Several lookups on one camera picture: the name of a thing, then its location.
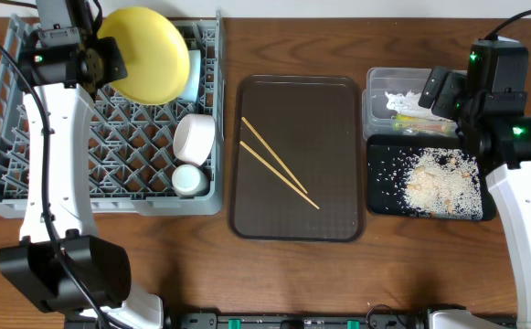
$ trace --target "chopstick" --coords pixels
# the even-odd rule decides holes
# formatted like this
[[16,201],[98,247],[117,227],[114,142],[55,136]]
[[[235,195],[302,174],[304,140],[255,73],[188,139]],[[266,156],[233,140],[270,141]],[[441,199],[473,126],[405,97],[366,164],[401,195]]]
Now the chopstick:
[[308,194],[308,191],[305,190],[305,188],[302,186],[302,183],[300,183],[300,181],[293,175],[293,173],[290,170],[290,168],[288,168],[287,165],[285,165],[285,163],[281,160],[281,158],[279,156],[277,156],[277,154],[275,152],[273,152],[273,149],[267,144],[267,142],[265,142],[263,137],[261,137],[261,135],[259,133],[257,133],[257,130],[255,130],[255,128],[249,123],[249,121],[247,121],[247,119],[245,119],[245,117],[242,117],[240,119],[243,122],[245,122],[245,124],[247,124],[247,127],[249,127],[249,129],[253,132],[253,134],[255,134],[257,139],[263,144],[263,146],[265,146],[267,151],[269,151],[269,153],[271,153],[271,155],[273,155],[275,160],[277,160],[277,162],[281,165],[281,167],[283,167],[283,170],[285,170],[285,172],[293,179],[295,184],[297,184],[303,190],[303,192],[305,194]]
[[316,209],[320,210],[320,207],[316,205],[308,196],[306,196],[302,191],[300,191],[297,187],[295,187],[292,182],[290,182],[285,176],[280,174],[275,168],[271,166],[271,164],[267,163],[262,157],[260,157],[253,149],[251,149],[248,145],[245,144],[245,142],[240,141],[240,144],[242,147],[244,147],[247,151],[249,151],[251,154],[253,154],[254,157],[257,158],[257,160],[261,161],[262,164],[264,164],[269,170],[271,170],[276,176],[278,176],[283,183],[287,184],[287,186],[291,187],[297,194],[299,194],[301,197],[303,197],[306,201],[308,201],[312,206],[314,206]]

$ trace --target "wooden table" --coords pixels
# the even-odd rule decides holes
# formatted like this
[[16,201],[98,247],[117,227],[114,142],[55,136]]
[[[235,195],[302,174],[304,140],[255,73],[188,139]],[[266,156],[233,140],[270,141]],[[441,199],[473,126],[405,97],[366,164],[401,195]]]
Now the wooden table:
[[[468,50],[498,20],[228,19],[226,195],[236,90],[250,74],[334,75],[366,86],[372,67],[464,69]],[[6,19],[0,19],[3,39]],[[506,29],[530,51],[531,20]],[[215,216],[97,215],[101,237],[123,246],[133,278],[176,311],[366,313],[456,302],[479,314],[516,312],[515,283],[499,219],[474,224],[367,214],[352,244],[259,242],[236,237],[227,207]],[[0,248],[21,220],[0,218]],[[0,275],[0,328],[60,328]]]

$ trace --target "yellow utensil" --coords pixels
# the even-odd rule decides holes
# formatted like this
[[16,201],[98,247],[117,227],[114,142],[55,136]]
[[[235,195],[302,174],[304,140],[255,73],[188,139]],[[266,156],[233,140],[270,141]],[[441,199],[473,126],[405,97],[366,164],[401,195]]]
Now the yellow utensil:
[[124,97],[141,104],[163,104],[178,97],[190,73],[190,57],[174,25],[145,7],[112,12],[98,37],[114,37],[127,68],[127,78],[111,83]]

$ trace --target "tray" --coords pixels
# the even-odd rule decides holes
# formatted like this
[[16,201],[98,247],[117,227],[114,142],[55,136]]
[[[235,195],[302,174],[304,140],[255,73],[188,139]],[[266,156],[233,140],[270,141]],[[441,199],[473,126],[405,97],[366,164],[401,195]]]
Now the tray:
[[[228,223],[247,239],[352,241],[365,228],[360,90],[347,78],[252,76],[239,86]],[[288,179],[241,117],[308,191],[316,210],[239,141]]]
[[[398,203],[402,200],[402,192],[395,188],[402,179],[402,175],[395,177],[393,181],[379,179],[378,169],[381,165],[391,164],[392,160],[397,158],[399,150],[403,150],[406,155],[419,154],[421,148],[444,148],[459,149],[458,139],[434,136],[396,136],[375,134],[371,136],[366,143],[366,195],[369,211],[381,215],[396,215],[416,217],[419,214],[415,210],[409,210],[401,207]],[[496,216],[496,207],[493,197],[488,193],[486,180],[479,173],[481,183],[481,196],[483,203],[483,216],[481,218],[472,218],[473,221],[491,220]]]
[[[99,90],[90,124],[90,204],[96,213],[146,216],[211,215],[222,208],[224,189],[225,31],[220,14],[212,20],[174,21],[189,49],[200,49],[202,70],[196,102],[143,106],[110,86]],[[33,27],[12,16],[5,49],[17,58]],[[29,134],[22,93],[5,59],[0,63],[0,216],[21,218],[27,206]],[[188,113],[210,114],[217,137],[201,169],[210,179],[205,196],[180,197],[170,178],[180,165],[171,144],[175,127]]]

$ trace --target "dish rack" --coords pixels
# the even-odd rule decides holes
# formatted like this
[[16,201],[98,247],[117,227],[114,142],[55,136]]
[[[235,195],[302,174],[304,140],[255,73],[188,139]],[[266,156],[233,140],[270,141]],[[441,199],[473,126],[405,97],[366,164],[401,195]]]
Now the dish rack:
[[[90,123],[89,187],[95,213],[144,216],[212,215],[224,194],[224,89],[221,69],[225,30],[216,19],[172,22],[190,50],[202,54],[196,102],[175,100],[142,105],[127,100],[110,85],[98,90]],[[23,40],[36,26],[11,16],[4,48],[17,58]],[[0,62],[0,216],[22,218],[27,207],[29,132],[22,92],[6,59]],[[210,179],[205,196],[180,197],[171,175],[181,164],[174,157],[175,127],[189,113],[212,115],[215,143],[200,169]]]

